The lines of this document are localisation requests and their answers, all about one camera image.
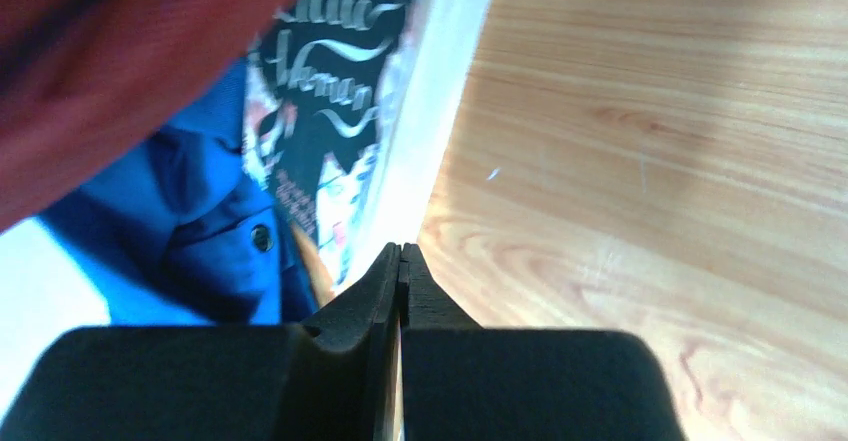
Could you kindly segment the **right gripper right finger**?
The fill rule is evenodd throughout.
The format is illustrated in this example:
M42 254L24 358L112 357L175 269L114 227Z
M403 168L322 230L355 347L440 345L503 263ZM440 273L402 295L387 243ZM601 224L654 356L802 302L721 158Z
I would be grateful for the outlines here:
M680 440L662 368L622 331L485 328L434 280L421 249L400 264L409 440Z

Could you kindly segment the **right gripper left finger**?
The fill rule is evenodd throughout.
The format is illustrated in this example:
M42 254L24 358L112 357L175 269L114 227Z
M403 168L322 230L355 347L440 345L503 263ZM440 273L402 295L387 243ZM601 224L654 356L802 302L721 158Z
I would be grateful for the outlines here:
M299 323L86 327L40 357L5 440L361 440L384 411L401 260Z

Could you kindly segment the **little women book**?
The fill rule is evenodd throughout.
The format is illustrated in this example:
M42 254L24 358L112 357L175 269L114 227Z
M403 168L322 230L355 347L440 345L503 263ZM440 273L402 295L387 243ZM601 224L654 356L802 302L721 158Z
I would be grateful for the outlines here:
M245 171L305 237L321 291L414 241L491 0L297 0L249 53Z

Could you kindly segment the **red backpack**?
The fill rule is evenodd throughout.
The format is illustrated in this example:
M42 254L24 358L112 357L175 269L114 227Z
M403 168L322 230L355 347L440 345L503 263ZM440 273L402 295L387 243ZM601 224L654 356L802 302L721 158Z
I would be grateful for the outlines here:
M1 0L1 225L158 130L295 0Z

